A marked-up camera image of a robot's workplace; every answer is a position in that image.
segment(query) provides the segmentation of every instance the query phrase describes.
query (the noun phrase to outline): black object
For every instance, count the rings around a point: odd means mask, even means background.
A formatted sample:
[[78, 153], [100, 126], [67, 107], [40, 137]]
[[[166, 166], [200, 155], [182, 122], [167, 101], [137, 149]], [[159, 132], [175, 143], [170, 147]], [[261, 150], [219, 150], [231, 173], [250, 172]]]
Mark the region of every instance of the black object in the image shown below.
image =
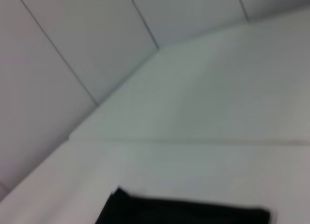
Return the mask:
[[112, 194], [95, 224], [269, 224], [270, 212]]

